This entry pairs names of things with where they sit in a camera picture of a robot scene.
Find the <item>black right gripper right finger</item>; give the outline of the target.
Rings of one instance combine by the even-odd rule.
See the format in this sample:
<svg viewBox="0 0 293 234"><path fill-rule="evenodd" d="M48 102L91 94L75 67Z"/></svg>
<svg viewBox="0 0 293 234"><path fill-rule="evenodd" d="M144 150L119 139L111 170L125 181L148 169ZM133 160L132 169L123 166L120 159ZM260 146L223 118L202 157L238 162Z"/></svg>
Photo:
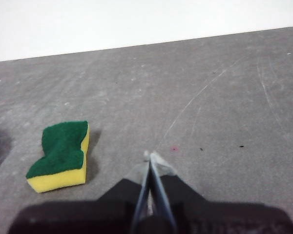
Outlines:
<svg viewBox="0 0 293 234"><path fill-rule="evenodd" d="M293 234L293 222L282 209L207 200L157 152L150 154L150 163L155 184L180 234Z"/></svg>

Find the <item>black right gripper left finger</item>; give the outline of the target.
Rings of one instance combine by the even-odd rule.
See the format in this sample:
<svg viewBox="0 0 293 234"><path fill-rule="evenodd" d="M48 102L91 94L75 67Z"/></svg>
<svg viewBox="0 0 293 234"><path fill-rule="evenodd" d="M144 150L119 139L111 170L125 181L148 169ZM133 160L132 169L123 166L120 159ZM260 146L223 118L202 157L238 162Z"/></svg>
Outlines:
<svg viewBox="0 0 293 234"><path fill-rule="evenodd" d="M126 234L145 187L149 152L96 200L49 201L22 209L10 234Z"/></svg>

